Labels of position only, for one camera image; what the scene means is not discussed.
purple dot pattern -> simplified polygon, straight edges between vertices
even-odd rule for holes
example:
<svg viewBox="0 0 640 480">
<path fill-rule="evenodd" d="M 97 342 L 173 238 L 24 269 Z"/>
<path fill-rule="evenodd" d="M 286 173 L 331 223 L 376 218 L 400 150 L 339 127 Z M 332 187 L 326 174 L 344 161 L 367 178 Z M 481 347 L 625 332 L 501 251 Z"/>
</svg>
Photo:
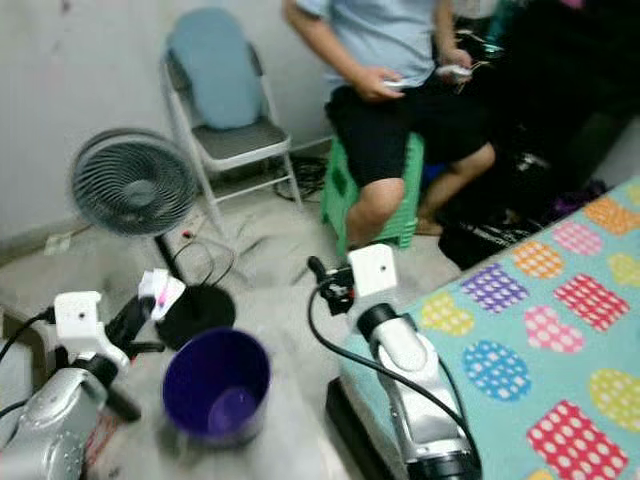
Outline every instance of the purple dot pattern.
<svg viewBox="0 0 640 480">
<path fill-rule="evenodd" d="M 515 402 L 531 390 L 527 364 L 498 342 L 480 340 L 463 353 L 464 371 L 485 395 L 501 402 Z"/>
<path fill-rule="evenodd" d="M 501 313 L 529 296 L 528 290 L 507 275 L 498 263 L 465 281 L 462 291 L 493 313 Z"/>
</svg>

fan grille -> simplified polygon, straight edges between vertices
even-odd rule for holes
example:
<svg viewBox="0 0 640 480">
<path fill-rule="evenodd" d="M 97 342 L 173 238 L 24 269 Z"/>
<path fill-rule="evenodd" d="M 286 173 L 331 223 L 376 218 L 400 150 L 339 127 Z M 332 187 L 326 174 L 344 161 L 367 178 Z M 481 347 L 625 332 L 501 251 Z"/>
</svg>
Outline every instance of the fan grille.
<svg viewBox="0 0 640 480">
<path fill-rule="evenodd" d="M 92 223 L 121 235 L 160 235 L 193 205 L 186 156 L 151 132 L 118 130 L 90 140 L 76 159 L 73 197 Z"/>
</svg>

electric fan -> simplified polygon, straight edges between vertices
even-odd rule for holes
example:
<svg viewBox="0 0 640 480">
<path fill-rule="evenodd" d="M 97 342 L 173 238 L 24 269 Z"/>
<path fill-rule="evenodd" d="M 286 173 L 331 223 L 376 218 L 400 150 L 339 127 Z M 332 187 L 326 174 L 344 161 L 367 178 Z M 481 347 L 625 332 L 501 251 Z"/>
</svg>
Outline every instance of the electric fan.
<svg viewBox="0 0 640 480">
<path fill-rule="evenodd" d="M 89 222 L 120 235 L 153 235 L 171 275 L 186 283 L 163 236 L 184 219 L 196 195 L 187 156 L 177 146 L 146 130 L 100 133 L 76 157 L 72 191 Z M 156 326 L 162 341 L 177 350 L 195 335 L 234 320 L 228 293 L 194 285 Z"/>
</svg>

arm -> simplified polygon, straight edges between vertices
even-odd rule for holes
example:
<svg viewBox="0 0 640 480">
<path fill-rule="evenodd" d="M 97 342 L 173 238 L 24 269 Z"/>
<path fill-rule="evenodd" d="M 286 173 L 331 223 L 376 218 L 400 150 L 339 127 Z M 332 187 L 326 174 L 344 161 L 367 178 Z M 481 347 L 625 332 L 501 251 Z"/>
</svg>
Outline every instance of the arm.
<svg viewBox="0 0 640 480">
<path fill-rule="evenodd" d="M 302 10 L 296 0 L 284 0 L 284 15 L 311 50 L 353 85 L 364 100 L 375 102 L 403 96 L 382 83 L 401 80 L 398 74 L 384 67 L 360 65 L 324 19 Z"/>
<path fill-rule="evenodd" d="M 471 68 L 471 56 L 456 46 L 451 0 L 437 0 L 437 2 L 434 23 L 436 25 L 435 36 L 440 54 L 440 63 L 442 65 L 456 64 L 461 67 Z"/>
</svg>

knee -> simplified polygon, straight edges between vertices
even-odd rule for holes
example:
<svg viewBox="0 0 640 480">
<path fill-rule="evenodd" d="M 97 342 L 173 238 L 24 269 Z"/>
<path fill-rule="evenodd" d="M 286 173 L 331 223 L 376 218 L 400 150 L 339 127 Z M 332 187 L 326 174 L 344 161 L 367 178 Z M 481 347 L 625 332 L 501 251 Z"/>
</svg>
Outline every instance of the knee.
<svg viewBox="0 0 640 480">
<path fill-rule="evenodd" d="M 477 177 L 489 170 L 496 161 L 496 152 L 490 143 L 471 154 L 464 160 L 453 165 L 453 170 L 459 175 Z"/>
<path fill-rule="evenodd" d="M 398 210 L 404 198 L 404 186 L 394 185 L 377 192 L 376 195 L 363 198 L 363 207 L 369 223 L 384 225 Z"/>
</svg>

